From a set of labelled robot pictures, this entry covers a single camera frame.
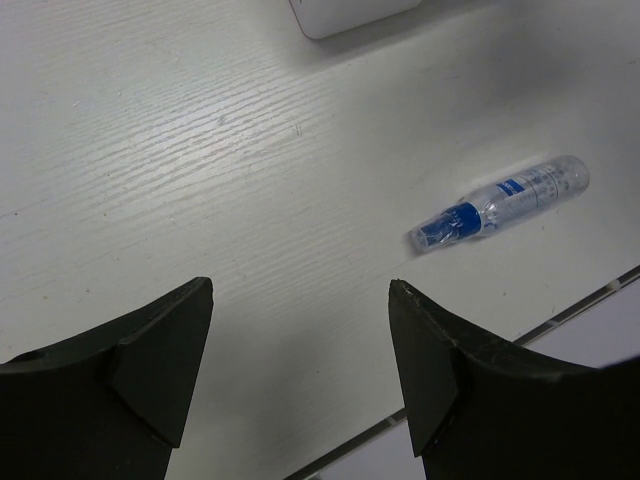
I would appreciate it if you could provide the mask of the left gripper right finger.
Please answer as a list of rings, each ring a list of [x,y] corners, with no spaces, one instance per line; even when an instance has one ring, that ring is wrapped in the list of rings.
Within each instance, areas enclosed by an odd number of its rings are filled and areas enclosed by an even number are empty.
[[[639,361],[523,348],[403,280],[389,323],[414,454],[430,479],[635,479]]]

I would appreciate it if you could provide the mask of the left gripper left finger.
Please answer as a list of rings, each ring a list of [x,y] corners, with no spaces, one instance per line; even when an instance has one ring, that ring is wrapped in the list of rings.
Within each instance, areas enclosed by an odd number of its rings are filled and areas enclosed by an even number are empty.
[[[197,277],[1,366],[4,479],[162,479],[179,448],[213,312]]]

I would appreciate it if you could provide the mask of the blue clear spray bottle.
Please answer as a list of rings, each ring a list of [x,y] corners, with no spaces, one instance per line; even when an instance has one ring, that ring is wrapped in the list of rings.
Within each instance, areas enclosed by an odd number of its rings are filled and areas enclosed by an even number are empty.
[[[453,206],[414,227],[409,234],[418,254],[470,239],[490,237],[581,195],[590,173],[572,155],[555,157],[480,187]]]

